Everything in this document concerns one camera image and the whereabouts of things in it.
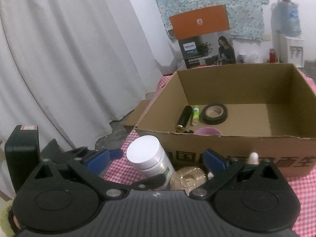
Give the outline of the pink tape roll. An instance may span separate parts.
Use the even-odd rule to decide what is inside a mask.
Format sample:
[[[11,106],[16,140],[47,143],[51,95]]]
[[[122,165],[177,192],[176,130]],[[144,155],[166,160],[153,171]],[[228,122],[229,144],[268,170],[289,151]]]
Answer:
[[[194,131],[195,135],[221,135],[221,131],[213,127],[203,127]]]

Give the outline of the green white glue stick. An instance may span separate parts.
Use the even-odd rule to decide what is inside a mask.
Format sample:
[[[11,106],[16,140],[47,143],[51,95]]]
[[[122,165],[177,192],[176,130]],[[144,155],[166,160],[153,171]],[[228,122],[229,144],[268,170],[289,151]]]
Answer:
[[[199,123],[199,115],[200,115],[199,106],[195,105],[193,107],[192,126],[197,126],[198,125],[198,123]]]

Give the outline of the black electrical tape roll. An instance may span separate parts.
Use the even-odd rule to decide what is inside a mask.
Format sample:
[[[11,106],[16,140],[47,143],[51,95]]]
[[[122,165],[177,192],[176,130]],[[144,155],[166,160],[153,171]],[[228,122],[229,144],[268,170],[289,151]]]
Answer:
[[[228,118],[228,109],[223,104],[210,104],[203,108],[201,117],[203,122],[208,125],[219,125]]]

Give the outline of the brown cardboard box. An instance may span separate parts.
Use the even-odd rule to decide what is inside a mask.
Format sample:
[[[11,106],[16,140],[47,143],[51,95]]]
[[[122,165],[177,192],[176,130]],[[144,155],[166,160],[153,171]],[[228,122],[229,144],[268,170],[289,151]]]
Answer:
[[[223,104],[228,118],[221,135],[176,132],[187,105]],[[210,148],[228,158],[256,152],[286,177],[307,176],[315,167],[315,92],[292,64],[233,64],[178,71],[137,122],[141,136],[157,137],[177,165],[201,162]]]

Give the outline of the black cylinder flashlight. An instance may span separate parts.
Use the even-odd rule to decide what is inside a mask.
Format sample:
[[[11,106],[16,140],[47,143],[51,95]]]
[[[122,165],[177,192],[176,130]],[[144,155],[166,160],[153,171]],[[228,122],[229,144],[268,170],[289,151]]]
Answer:
[[[176,132],[183,133],[185,131],[187,123],[192,115],[192,112],[193,112],[193,108],[189,105],[187,105],[183,109],[181,116],[179,117],[179,120],[178,120],[176,127],[175,127]]]

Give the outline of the pink checkered tablecloth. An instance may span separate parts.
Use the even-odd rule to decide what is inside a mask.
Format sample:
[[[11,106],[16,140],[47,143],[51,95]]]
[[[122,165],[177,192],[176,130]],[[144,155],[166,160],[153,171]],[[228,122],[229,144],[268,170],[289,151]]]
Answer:
[[[124,155],[112,163],[103,179],[128,185],[140,180],[141,176]],[[294,231],[299,236],[315,236],[315,169],[306,177],[289,178],[288,181],[302,206]]]

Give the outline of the white curtain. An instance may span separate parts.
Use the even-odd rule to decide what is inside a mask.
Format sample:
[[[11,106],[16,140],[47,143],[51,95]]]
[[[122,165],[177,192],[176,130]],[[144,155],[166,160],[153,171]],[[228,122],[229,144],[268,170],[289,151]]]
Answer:
[[[130,0],[1,0],[1,140],[94,148],[161,79]]]

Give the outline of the red bottle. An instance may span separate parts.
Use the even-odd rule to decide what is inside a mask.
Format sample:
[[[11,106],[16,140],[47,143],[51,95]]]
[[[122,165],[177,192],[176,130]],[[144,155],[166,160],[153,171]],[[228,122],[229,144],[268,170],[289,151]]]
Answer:
[[[276,53],[273,48],[269,49],[269,62],[276,63]]]

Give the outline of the orange Philips product box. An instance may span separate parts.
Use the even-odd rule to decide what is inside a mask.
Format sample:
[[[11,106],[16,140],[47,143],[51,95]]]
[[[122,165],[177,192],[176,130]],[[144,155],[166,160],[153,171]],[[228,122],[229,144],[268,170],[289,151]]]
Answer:
[[[187,69],[236,63],[225,5],[183,12],[169,19]]]

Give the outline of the white water dispenser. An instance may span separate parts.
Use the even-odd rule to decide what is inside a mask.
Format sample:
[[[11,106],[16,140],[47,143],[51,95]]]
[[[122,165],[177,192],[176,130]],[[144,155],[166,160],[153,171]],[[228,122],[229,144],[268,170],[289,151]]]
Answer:
[[[284,63],[304,68],[304,39],[280,34],[280,58]]]

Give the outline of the blue patterned wall cloth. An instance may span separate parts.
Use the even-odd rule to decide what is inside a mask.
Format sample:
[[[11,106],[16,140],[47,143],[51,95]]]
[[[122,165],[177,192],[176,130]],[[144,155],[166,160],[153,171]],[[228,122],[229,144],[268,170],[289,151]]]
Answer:
[[[169,38],[172,24],[170,17],[192,10],[225,5],[234,38],[263,41],[265,28],[263,22],[263,5],[269,0],[155,0],[161,14],[161,19]]]

